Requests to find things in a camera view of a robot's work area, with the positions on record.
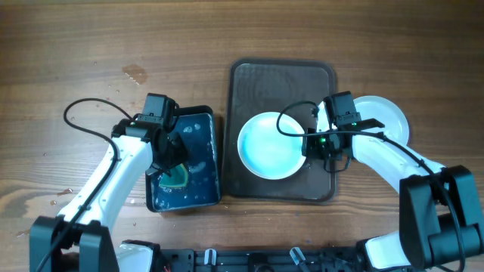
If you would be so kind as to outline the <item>white plate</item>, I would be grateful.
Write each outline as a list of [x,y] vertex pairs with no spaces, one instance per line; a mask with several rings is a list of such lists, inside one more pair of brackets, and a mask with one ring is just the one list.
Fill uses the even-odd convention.
[[407,145],[410,136],[408,120],[400,108],[392,101],[379,96],[363,96],[354,99],[355,108],[363,120],[376,119],[383,128],[369,128],[366,132],[384,132],[400,144]]
[[302,126],[277,112],[253,116],[239,132],[237,152],[254,175],[280,180],[295,174],[304,164]]

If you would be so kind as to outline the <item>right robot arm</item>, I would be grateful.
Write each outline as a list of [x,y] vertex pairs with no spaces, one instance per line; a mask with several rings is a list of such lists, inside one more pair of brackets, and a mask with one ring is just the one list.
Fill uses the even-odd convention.
[[445,269],[483,253],[483,214],[473,174],[462,165],[444,167],[383,133],[376,119],[338,123],[335,129],[309,129],[302,153],[329,162],[347,156],[377,172],[399,193],[399,229],[367,240],[374,270],[411,267]]

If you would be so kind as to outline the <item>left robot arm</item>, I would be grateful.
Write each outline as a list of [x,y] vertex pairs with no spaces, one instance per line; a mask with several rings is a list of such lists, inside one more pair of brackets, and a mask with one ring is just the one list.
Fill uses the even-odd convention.
[[113,246],[111,230],[135,182],[171,176],[188,157],[177,133],[158,118],[123,119],[109,147],[77,196],[54,218],[40,216],[31,227],[32,271],[165,270],[160,247],[129,240]]

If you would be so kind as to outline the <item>white plate top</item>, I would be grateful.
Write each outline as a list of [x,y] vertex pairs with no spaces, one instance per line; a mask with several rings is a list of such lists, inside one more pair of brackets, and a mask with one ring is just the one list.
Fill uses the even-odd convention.
[[304,164],[302,126],[277,112],[253,116],[239,132],[237,152],[254,175],[280,180],[295,174]]

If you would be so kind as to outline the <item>green yellow sponge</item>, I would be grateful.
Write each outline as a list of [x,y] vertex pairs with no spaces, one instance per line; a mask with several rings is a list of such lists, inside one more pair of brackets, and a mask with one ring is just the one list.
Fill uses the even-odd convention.
[[179,164],[169,170],[169,174],[163,173],[159,179],[160,187],[182,188],[188,183],[188,171],[185,165]]

